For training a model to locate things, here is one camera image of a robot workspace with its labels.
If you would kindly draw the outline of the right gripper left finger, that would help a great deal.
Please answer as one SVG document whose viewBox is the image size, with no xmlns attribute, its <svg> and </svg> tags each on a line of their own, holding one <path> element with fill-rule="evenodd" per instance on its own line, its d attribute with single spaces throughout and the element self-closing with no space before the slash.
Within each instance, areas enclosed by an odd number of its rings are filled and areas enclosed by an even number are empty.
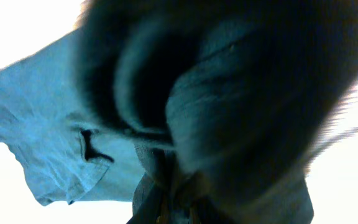
<svg viewBox="0 0 358 224">
<path fill-rule="evenodd" d="M 139 184 L 132 201 L 132 218 L 127 224 L 156 224 L 162 200 L 163 191 L 155 184 Z"/>
</svg>

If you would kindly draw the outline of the black t-shirt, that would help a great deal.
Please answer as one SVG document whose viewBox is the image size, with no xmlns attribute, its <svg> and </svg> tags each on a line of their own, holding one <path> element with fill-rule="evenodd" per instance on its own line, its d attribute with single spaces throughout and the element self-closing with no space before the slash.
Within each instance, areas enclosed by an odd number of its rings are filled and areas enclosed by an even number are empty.
<svg viewBox="0 0 358 224">
<path fill-rule="evenodd" d="M 232 223 L 310 223 L 305 167 L 358 77 L 358 1 L 96 0 L 0 70 L 0 142 L 41 205 L 163 191 Z"/>
</svg>

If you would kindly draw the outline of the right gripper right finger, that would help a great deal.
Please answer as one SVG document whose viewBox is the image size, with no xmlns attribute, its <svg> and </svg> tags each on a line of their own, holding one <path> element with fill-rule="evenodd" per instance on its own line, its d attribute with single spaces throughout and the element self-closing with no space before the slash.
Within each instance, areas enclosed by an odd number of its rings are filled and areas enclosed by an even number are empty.
<svg viewBox="0 0 358 224">
<path fill-rule="evenodd" d="M 213 206 L 208 197 L 201 197 L 191 205 L 191 222 L 194 224 L 231 224 L 221 211 Z"/>
</svg>

